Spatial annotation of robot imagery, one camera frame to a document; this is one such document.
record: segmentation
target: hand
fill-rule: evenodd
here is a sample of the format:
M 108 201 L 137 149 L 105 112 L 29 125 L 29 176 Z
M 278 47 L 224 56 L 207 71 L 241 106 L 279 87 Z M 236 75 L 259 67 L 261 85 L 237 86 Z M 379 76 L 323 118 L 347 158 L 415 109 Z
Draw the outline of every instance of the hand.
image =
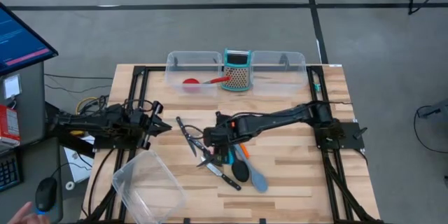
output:
M 32 206 L 33 204 L 31 202 L 27 202 L 19 211 L 17 211 L 17 213 L 15 213 L 8 224 L 50 224 L 50 221 L 46 216 L 38 216 L 35 213 L 28 214 L 31 211 Z

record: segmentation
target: clear plastic bin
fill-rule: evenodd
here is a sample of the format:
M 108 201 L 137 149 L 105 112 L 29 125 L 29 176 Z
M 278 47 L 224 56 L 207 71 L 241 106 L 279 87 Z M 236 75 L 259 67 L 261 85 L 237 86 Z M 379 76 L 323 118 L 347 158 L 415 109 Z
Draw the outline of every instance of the clear plastic bin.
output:
M 255 95 L 296 95 L 308 84 L 305 56 L 299 52 L 254 51 L 251 83 Z
M 112 185 L 137 224 L 162 223 L 186 202 L 182 187 L 153 150 L 119 169 Z
M 201 83 L 221 77 L 222 65 L 219 52 L 171 52 L 167 58 L 165 82 L 180 95 L 216 96 L 219 83 Z M 183 84 L 189 78 L 197 79 L 199 84 Z

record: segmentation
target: wooden table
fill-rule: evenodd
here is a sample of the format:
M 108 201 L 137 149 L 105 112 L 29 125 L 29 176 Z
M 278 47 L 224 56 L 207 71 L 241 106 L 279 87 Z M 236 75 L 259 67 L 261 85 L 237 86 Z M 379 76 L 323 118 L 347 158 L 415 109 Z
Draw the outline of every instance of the wooden table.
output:
M 109 105 L 123 103 L 127 98 L 132 78 L 133 64 L 119 64 L 111 88 Z M 350 102 L 350 95 L 341 66 L 323 65 L 330 101 Z M 241 191 L 214 176 L 207 168 L 196 168 L 199 156 L 195 157 L 175 122 L 180 116 L 185 123 L 199 128 L 215 123 L 215 112 L 232 115 L 240 111 L 273 112 L 288 109 L 311 101 L 309 87 L 301 89 L 291 98 L 254 97 L 252 94 L 219 90 L 219 95 L 210 97 L 180 97 L 164 81 L 163 71 L 152 71 L 149 76 L 146 99 L 158 100 L 164 105 L 161 117 L 173 126 L 172 131 L 152 138 L 154 150 L 175 175 L 186 191 L 185 207 L 168 219 L 167 223 L 181 223 L 191 218 L 192 223 L 259 223 L 266 218 L 268 223 L 331 223 L 328 191 L 323 171 L 320 150 L 316 147 L 313 129 L 304 123 L 263 132 L 246 143 L 253 166 L 264 174 L 269 183 L 266 193 L 257 192 L 250 180 L 239 183 Z M 331 104 L 332 114 L 341 121 L 352 121 L 351 105 Z M 92 174 L 108 150 L 95 155 Z M 354 150 L 341 150 L 346 181 L 349 189 L 374 218 L 379 218 L 369 172 L 364 159 Z M 106 161 L 93 194 L 93 207 L 98 205 L 110 188 L 116 151 Z M 235 180 L 230 166 L 223 168 L 225 174 Z M 92 185 L 90 177 L 84 199 Z M 339 211 L 344 217 L 342 197 L 337 189 Z M 115 201 L 113 217 L 118 217 L 120 199 Z M 134 220 L 128 213 L 126 222 Z

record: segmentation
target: computer monitor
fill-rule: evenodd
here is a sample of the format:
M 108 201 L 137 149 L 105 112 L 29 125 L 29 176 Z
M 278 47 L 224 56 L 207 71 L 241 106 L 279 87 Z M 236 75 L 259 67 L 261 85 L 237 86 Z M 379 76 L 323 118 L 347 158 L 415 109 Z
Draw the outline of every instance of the computer monitor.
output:
M 51 45 L 0 3 L 0 76 L 57 55 Z

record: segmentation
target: kitchen knife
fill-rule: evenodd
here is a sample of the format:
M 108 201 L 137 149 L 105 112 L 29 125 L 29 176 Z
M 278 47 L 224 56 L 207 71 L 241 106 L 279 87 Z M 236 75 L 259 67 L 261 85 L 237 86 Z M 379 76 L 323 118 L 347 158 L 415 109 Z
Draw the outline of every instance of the kitchen knife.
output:
M 231 185 L 233 188 L 237 189 L 237 190 L 241 190 L 241 186 L 239 186 L 237 183 L 235 183 L 231 178 L 229 178 L 228 176 L 226 176 L 225 174 L 223 174 L 218 168 L 216 168 L 213 164 L 209 163 L 207 164 L 207 168 L 209 168 L 209 170 L 211 172 L 213 172 L 215 175 L 221 177 L 224 179 L 225 182 L 227 182 L 229 185 Z

